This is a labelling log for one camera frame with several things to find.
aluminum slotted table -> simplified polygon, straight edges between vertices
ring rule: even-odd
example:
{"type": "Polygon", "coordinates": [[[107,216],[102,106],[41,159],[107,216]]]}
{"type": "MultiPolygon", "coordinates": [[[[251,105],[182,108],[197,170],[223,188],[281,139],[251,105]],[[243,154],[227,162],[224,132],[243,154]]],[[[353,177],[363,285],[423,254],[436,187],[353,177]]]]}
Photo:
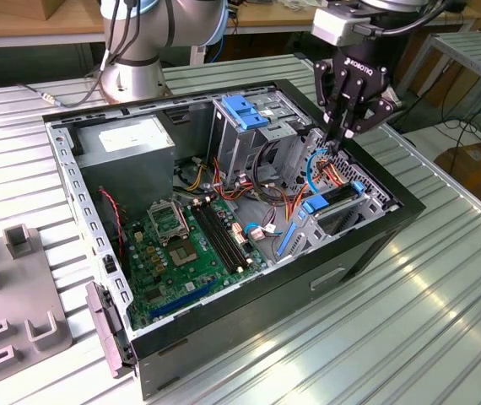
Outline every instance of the aluminum slotted table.
{"type": "MultiPolygon", "coordinates": [[[[293,56],[165,70],[180,94],[288,78],[315,100],[293,56]]],[[[39,85],[66,102],[88,80],[39,85]]],[[[95,92],[85,106],[103,104],[95,92]]],[[[75,344],[0,382],[0,404],[141,403],[113,380],[85,303],[93,279],[41,115],[24,89],[0,89],[0,229],[37,227],[75,344]]],[[[481,203],[388,127],[358,138],[425,205],[357,278],[168,387],[152,403],[481,403],[481,203]]]]}

yellow wire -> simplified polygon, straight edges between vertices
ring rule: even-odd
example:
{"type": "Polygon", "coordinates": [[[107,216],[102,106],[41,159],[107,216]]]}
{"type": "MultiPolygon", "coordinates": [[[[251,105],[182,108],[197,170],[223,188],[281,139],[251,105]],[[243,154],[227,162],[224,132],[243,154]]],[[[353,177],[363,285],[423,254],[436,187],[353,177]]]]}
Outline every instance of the yellow wire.
{"type": "Polygon", "coordinates": [[[340,175],[338,174],[338,171],[336,170],[336,168],[334,167],[334,165],[331,165],[331,169],[332,169],[332,172],[334,172],[334,174],[336,175],[336,177],[337,177],[343,184],[345,184],[345,181],[343,180],[342,177],[340,177],[340,175]]]}
{"type": "Polygon", "coordinates": [[[202,174],[203,174],[203,170],[204,170],[203,165],[200,165],[199,170],[197,171],[196,180],[193,182],[193,184],[191,186],[189,186],[185,189],[187,192],[192,192],[196,188],[199,187],[199,183],[201,183],[201,177],[202,177],[202,174]]]}

wooden table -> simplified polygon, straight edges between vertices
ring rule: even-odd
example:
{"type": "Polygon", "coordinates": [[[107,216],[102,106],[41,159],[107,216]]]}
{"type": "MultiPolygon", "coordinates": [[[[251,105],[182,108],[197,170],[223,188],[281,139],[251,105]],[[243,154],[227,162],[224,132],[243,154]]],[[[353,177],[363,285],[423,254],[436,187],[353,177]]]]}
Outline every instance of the wooden table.
{"type": "MultiPolygon", "coordinates": [[[[270,32],[309,31],[316,12],[315,7],[294,11],[281,3],[245,4],[239,7],[237,27],[229,21],[226,35],[264,34],[270,32]]],[[[462,16],[448,13],[440,15],[430,25],[461,25],[470,30],[480,16],[466,8],[462,16]]],[[[25,19],[0,13],[0,47],[74,44],[104,41],[100,8],[95,0],[66,0],[47,20],[25,19]]],[[[205,48],[194,46],[191,64],[203,63],[205,48]]]]}

motherboard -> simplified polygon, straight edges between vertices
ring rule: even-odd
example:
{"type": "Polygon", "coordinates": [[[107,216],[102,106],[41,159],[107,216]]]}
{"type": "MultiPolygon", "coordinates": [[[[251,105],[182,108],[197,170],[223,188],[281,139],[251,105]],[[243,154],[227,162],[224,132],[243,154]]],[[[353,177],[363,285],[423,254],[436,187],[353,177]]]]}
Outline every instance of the motherboard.
{"type": "Polygon", "coordinates": [[[220,199],[185,207],[162,202],[148,214],[124,229],[133,329],[241,283],[267,266],[220,199]]]}

workbench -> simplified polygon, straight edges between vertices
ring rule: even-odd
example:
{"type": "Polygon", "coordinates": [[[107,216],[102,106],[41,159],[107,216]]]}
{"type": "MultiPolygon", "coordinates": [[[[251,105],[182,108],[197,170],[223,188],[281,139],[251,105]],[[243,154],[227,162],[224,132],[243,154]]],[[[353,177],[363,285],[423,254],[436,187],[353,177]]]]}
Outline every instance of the workbench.
{"type": "MultiPolygon", "coordinates": [[[[175,94],[288,78],[316,99],[310,63],[267,57],[165,70],[175,94]]],[[[40,84],[66,102],[89,79],[40,84]]],[[[96,91],[85,106],[104,101],[96,91]]],[[[37,227],[74,345],[0,382],[0,404],[141,403],[111,378],[85,303],[93,279],[41,115],[0,89],[0,229],[37,227]]],[[[391,128],[358,143],[426,206],[358,277],[152,398],[152,403],[481,403],[481,203],[391,128]]]]}
{"type": "MultiPolygon", "coordinates": [[[[299,32],[311,30],[315,7],[300,11],[281,3],[239,7],[238,25],[230,19],[226,35],[299,32]]],[[[462,14],[443,13],[429,25],[459,25],[469,31],[480,14],[467,7],[462,14]]],[[[103,42],[104,28],[96,0],[66,0],[47,20],[38,21],[0,13],[0,47],[103,42]]],[[[205,49],[193,46],[191,64],[203,63],[205,49]]]]}

